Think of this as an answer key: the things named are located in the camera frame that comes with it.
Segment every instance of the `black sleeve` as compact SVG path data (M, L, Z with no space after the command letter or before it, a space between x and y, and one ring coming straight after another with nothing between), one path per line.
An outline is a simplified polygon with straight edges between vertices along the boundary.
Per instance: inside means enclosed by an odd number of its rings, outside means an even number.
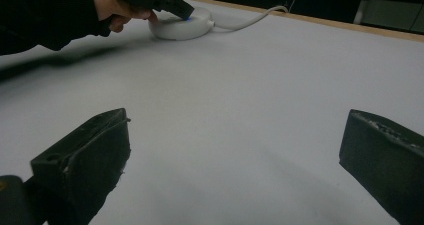
M93 0L0 0L0 54L38 44L57 51L73 39L109 34Z

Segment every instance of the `white tabletop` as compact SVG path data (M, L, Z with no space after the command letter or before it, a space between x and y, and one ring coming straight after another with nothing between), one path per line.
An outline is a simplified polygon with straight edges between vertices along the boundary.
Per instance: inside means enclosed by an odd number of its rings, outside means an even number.
M221 22L256 16L193 4ZM69 64L0 83L0 174L28 179L32 158L98 113L132 119L125 174L93 225L397 224L338 153L350 109L424 134L424 43L275 16L173 42L132 21L0 64L35 60Z

